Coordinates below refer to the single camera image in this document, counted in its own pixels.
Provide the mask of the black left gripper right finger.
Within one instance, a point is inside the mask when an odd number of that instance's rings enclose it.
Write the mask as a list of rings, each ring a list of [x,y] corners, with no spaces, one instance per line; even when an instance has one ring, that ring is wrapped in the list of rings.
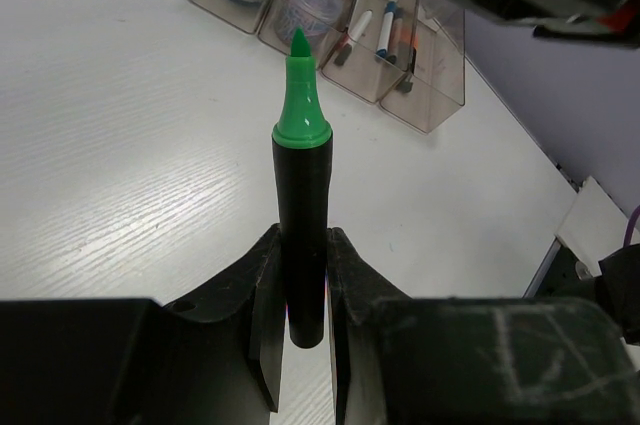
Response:
[[[408,296],[371,267],[344,230],[327,231],[327,300],[337,424],[385,424],[386,401],[372,314]]]

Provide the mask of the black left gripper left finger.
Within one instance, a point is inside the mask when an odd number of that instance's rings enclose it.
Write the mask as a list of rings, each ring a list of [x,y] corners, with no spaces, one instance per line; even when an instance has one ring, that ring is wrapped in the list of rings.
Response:
[[[280,230],[168,305],[165,424],[267,424],[279,405],[285,331]]]

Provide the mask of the green highlighter black body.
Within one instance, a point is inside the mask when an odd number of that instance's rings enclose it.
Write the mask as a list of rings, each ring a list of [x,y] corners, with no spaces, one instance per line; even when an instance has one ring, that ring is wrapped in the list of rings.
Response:
[[[285,60],[285,81],[283,108],[272,130],[281,263],[290,338],[310,349],[324,336],[333,130],[321,109],[316,61],[301,29]]]

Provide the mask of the blue capped white marker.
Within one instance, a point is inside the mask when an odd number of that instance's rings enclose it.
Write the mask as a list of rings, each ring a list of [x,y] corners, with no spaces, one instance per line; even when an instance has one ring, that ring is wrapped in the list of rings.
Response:
[[[397,3],[395,1],[389,1],[384,9],[376,47],[376,56],[380,59],[385,59],[390,63],[395,62],[395,58],[393,58],[392,54],[389,52],[389,47],[396,11]]]

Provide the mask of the black capped white marker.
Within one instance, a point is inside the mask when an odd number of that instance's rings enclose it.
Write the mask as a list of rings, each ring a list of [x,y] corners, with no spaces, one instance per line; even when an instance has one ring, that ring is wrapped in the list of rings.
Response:
[[[340,43],[337,49],[336,56],[333,63],[336,66],[343,66],[353,51],[354,45],[358,42],[361,36],[366,31],[373,17],[373,11],[371,9],[365,10],[357,19],[357,21],[351,25],[347,31],[345,38]]]

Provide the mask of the clear jar of clips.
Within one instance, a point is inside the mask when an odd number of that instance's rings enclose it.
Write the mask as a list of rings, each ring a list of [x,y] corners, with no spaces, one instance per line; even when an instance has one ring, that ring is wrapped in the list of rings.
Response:
[[[285,44],[290,44],[301,29],[312,46],[320,43],[339,20],[343,0],[284,0],[276,14],[274,31]]]

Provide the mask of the orange highlighter black body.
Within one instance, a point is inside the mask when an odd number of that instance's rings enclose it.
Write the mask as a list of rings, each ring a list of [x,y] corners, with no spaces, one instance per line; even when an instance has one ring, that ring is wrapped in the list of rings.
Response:
[[[408,94],[411,92],[413,88],[412,77],[415,71],[416,60],[417,60],[417,45],[418,45],[418,36],[414,35],[410,42],[408,42],[408,61],[405,70],[405,75],[402,80],[399,82],[397,86],[397,90],[401,94]]]

